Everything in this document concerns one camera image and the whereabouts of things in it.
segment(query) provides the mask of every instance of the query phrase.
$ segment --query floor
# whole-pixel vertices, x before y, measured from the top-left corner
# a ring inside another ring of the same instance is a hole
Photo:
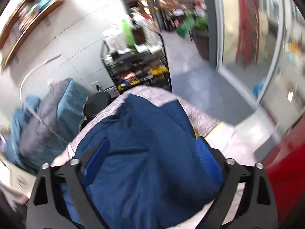
[[[167,51],[173,93],[193,106],[232,125],[254,110],[239,93],[198,54],[190,38],[162,33]]]
[[[254,86],[266,78],[271,63],[261,63],[260,65],[251,64],[244,68],[242,65],[227,65],[229,71],[237,76],[249,90],[253,90]]]

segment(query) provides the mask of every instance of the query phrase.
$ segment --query store shelf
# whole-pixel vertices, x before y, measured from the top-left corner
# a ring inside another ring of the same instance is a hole
[[[279,66],[289,77],[289,79],[298,86],[298,90],[305,99],[305,76],[295,66],[295,64],[284,55],[279,57]]]
[[[161,76],[161,75],[164,75],[165,79],[158,80],[158,81],[156,81],[155,83],[151,84],[151,81],[152,81],[154,78],[156,78],[156,77],[158,77],[158,76]],[[115,86],[116,86],[117,88],[118,88],[118,86],[119,86],[120,84],[122,84],[122,83],[123,83],[122,81],[114,82],[114,84],[115,84]],[[168,72],[165,72],[165,73],[162,73],[162,74],[159,74],[159,75],[155,75],[155,76],[153,76],[153,78],[148,79],[148,80],[146,80],[146,81],[140,81],[139,83],[137,83],[137,84],[135,84],[135,85],[126,86],[124,89],[119,90],[119,93],[120,93],[120,94],[123,94],[123,92],[125,92],[125,91],[127,91],[127,90],[129,90],[129,89],[131,89],[131,88],[133,88],[133,87],[135,87],[135,86],[144,85],[144,84],[147,84],[147,83],[149,83],[149,86],[154,86],[154,87],[162,87],[162,86],[164,86],[164,85],[166,85],[166,84],[169,84],[169,82],[168,82]]]
[[[34,0],[23,0],[20,5],[15,9],[14,13],[10,16],[10,18],[8,19],[7,23],[5,24],[1,35],[0,35],[0,49],[3,48],[7,38],[10,35],[10,32],[13,28],[13,26],[15,25],[15,23],[18,21],[18,12],[19,9],[27,2],[32,2]]]
[[[274,81],[268,86],[263,98],[263,105],[277,124],[277,130],[284,134],[300,116],[295,102],[287,99],[288,91]]]
[[[47,17],[50,13],[52,13],[56,8],[58,8],[61,4],[63,4],[64,0],[53,0],[51,3],[41,11],[29,27],[23,32],[20,36],[14,47],[12,48],[10,54],[7,56],[5,63],[1,66],[1,71],[3,71],[7,66],[9,66],[13,57],[16,55],[17,51],[20,49],[24,41],[28,38],[28,36],[33,32],[33,30],[42,22],[42,20]]]
[[[134,53],[128,59],[126,59],[124,61],[115,62],[112,65],[106,66],[106,68],[114,69],[114,68],[120,67],[126,63],[131,64],[131,63],[137,63],[137,62],[141,62],[141,65],[145,65],[145,64],[155,61],[161,57],[162,57],[161,51],[157,52],[155,54],[152,54],[150,51],[146,51],[143,53]]]

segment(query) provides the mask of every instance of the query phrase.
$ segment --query red object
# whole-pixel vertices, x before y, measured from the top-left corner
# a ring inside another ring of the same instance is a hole
[[[151,19],[151,17],[147,13],[142,13],[141,14],[145,19]]]
[[[305,191],[305,117],[264,159],[282,224]]]
[[[243,57],[244,67],[257,62],[260,39],[258,0],[239,1],[239,35],[236,61]]]
[[[278,210],[279,224],[286,221],[305,191],[305,144],[267,168]]]

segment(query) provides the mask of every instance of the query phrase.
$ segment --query blue fabric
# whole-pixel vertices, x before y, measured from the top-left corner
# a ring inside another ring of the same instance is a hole
[[[265,84],[265,81],[263,80],[254,86],[252,93],[255,95],[256,98],[260,95],[264,84]]]
[[[40,103],[40,99],[38,96],[28,95],[25,98],[25,102],[31,109],[37,112]],[[19,158],[18,146],[19,146],[21,131],[27,125],[29,119],[32,116],[33,115],[29,111],[28,107],[26,107],[25,105],[22,105],[21,108],[17,108],[15,110],[15,112],[12,114],[11,117],[10,136],[7,139],[7,148],[6,151],[4,152],[4,156],[8,161],[22,168],[24,168],[24,165],[21,159]]]
[[[164,229],[189,219],[215,198],[223,183],[219,165],[193,134],[177,100],[158,108],[134,95],[87,133],[75,158],[102,137],[110,141],[86,191],[111,229]],[[62,191],[72,220],[82,224],[65,185]]]
[[[65,150],[67,142],[71,142],[79,133],[80,124],[85,119],[83,106],[86,101],[85,89],[71,80],[58,103],[55,118],[56,128],[53,129],[65,141],[50,133],[50,136],[43,140],[39,148],[30,156],[22,158],[27,171],[37,173],[42,164],[52,163],[54,158]]]

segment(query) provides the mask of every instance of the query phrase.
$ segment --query gray carpet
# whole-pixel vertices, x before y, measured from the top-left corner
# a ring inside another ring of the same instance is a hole
[[[201,59],[189,38],[162,33],[173,93],[214,118],[236,125],[254,111],[239,93]]]

